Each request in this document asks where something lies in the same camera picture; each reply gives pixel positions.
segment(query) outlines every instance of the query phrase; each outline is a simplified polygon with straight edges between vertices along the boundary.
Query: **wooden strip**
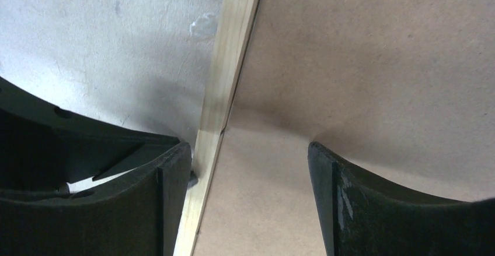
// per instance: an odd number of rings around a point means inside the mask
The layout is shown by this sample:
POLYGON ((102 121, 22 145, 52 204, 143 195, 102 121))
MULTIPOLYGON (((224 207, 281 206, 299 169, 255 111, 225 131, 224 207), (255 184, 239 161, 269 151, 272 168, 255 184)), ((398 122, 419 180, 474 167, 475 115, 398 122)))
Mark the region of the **wooden strip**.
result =
POLYGON ((259 0, 224 0, 206 84, 193 169, 199 182, 188 190, 174 256, 194 251, 233 93, 259 0))

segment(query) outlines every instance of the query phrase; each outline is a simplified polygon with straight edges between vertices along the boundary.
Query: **scratch mark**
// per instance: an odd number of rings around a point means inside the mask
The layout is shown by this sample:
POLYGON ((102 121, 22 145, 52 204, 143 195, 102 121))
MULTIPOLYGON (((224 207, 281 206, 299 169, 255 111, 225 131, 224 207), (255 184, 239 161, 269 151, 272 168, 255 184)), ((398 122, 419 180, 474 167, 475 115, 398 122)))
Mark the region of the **scratch mark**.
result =
POLYGON ((191 54, 191 52, 188 52, 186 55, 186 58, 184 59, 184 61, 182 61, 182 64, 180 64, 180 68, 179 68, 179 71, 177 72, 177 76, 180 75, 180 72, 182 71, 182 68, 184 67, 184 63, 187 61, 187 59, 189 59, 190 54, 191 54))
POLYGON ((344 230, 344 203, 342 203, 342 190, 340 187, 337 187, 337 213, 339 219, 340 230, 344 230))
POLYGON ((341 190, 340 192, 342 193, 342 198, 344 198, 344 202, 346 203, 346 208, 349 215, 351 216, 351 219, 354 219, 353 218, 354 212, 353 212, 353 207, 351 206, 351 201, 349 201, 349 198, 347 197, 347 194, 344 190, 341 190))
POLYGON ((120 16, 120 1, 115 2, 114 10, 115 14, 117 14, 117 16, 120 16))
POLYGON ((473 44, 473 43, 475 43, 475 42, 477 42, 477 39, 473 39, 473 40, 471 40, 471 42, 469 42, 469 43, 466 45, 466 47, 464 47, 464 49, 462 49, 462 51, 465 51, 465 50, 466 50, 469 46, 471 46, 471 44, 473 44))
POLYGON ((62 71, 60 70, 60 66, 58 65, 58 61, 55 60, 55 63, 57 64, 58 74, 60 74, 60 76, 62 76, 62 71))
POLYGON ((349 178, 347 178, 346 176, 343 176, 343 175, 341 175, 340 177, 342 178, 342 182, 344 182, 344 189, 347 189, 347 188, 352 186, 352 183, 349 180, 349 178))
POLYGON ((369 201, 368 201, 368 198, 366 197, 366 195, 362 192, 361 188, 358 188, 359 189, 359 192, 361 192, 361 195, 362 197, 366 200, 366 203, 369 204, 369 201))
POLYGON ((127 117, 124 119, 124 121, 122 122, 122 127, 124 126, 124 124, 126 123, 127 119, 129 119, 129 116, 131 116, 131 114, 127 114, 127 117))

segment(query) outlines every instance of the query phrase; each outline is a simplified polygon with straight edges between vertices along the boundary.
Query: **hole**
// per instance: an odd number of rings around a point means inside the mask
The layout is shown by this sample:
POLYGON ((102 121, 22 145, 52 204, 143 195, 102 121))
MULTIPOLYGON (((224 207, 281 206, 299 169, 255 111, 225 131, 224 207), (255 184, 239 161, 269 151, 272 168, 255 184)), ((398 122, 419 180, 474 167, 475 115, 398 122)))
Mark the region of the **hole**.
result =
POLYGON ((68 110, 63 110, 61 109, 60 107, 56 106, 54 109, 53 109, 53 112, 55 112, 55 114, 57 116, 59 116, 60 118, 63 118, 63 119, 70 119, 72 118, 72 115, 73 113, 68 111, 68 110))

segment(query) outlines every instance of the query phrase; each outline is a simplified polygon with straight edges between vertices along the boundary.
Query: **brown cardboard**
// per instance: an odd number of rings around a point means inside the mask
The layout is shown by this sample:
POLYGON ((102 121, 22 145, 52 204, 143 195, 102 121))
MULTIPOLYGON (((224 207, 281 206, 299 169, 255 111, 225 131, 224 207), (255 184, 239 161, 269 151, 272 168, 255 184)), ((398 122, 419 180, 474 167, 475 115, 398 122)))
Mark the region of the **brown cardboard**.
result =
POLYGON ((195 255, 324 255, 312 140, 385 178, 495 196, 495 0, 262 0, 195 255))

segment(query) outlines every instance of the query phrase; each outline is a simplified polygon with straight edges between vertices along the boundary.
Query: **black plastic part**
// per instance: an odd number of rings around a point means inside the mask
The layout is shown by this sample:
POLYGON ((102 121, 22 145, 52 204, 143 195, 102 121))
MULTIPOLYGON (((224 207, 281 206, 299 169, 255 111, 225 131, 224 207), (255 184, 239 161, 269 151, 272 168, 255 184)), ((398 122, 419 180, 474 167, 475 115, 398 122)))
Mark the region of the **black plastic part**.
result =
POLYGON ((0 188, 52 191, 147 163, 177 138, 65 111, 0 78, 0 188))
POLYGON ((173 255, 190 166, 181 143, 77 194, 0 191, 0 255, 173 255))
POLYGON ((190 170, 177 138, 83 117, 0 78, 0 255, 173 255, 190 170), (129 170, 76 194, 66 184, 129 170))
POLYGON ((495 199, 411 190, 317 142, 308 162, 327 255, 495 255, 495 199))
POLYGON ((187 189, 198 184, 198 182, 199 182, 199 179, 198 179, 196 173, 194 173, 194 171, 191 170, 191 174, 189 175, 189 183, 187 183, 187 189))

